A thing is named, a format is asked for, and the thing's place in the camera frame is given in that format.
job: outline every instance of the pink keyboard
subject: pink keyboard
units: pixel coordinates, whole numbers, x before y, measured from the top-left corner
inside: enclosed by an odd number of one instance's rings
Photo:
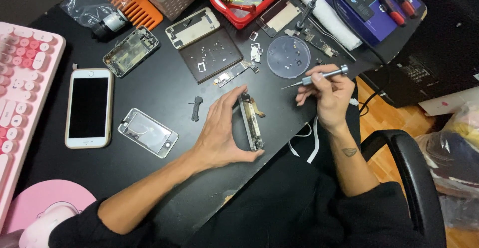
[[[0,22],[0,228],[65,44],[60,35]]]

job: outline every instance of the chair armrest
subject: chair armrest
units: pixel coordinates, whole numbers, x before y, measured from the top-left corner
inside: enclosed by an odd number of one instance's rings
[[[426,238],[431,247],[446,247],[439,196],[419,146],[403,130],[378,130],[361,143],[364,159],[369,161],[385,144],[398,167],[414,229]]]

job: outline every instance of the precision screwdriver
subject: precision screwdriver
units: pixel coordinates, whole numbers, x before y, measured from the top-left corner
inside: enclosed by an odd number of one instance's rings
[[[348,73],[348,65],[342,65],[338,70],[323,73],[323,77],[329,78],[334,75],[346,75],[347,73]],[[297,82],[293,85],[283,87],[281,88],[281,90],[289,88],[289,87],[293,87],[293,86],[306,86],[312,83],[313,81],[311,80],[311,76],[309,76],[309,77],[302,78],[300,82]]]

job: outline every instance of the pink mouse pad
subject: pink mouse pad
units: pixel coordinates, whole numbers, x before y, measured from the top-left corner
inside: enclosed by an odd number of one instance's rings
[[[53,204],[73,205],[78,212],[96,198],[83,186],[67,180],[48,180],[21,192],[10,204],[2,233],[25,229]]]

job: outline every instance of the wooden floor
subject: wooden floor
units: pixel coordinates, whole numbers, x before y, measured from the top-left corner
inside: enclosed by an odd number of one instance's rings
[[[359,77],[356,78],[359,89],[359,101],[364,102],[373,90]],[[369,113],[361,117],[361,141],[372,132],[381,129],[402,129],[412,137],[426,134],[434,124],[434,117],[424,116],[419,106],[409,106],[400,109],[388,105],[376,96],[369,103]],[[388,148],[382,148],[376,153],[369,166],[380,182],[397,181],[401,183],[398,168]],[[467,232],[457,229],[446,229],[448,248],[478,248],[479,232]]]

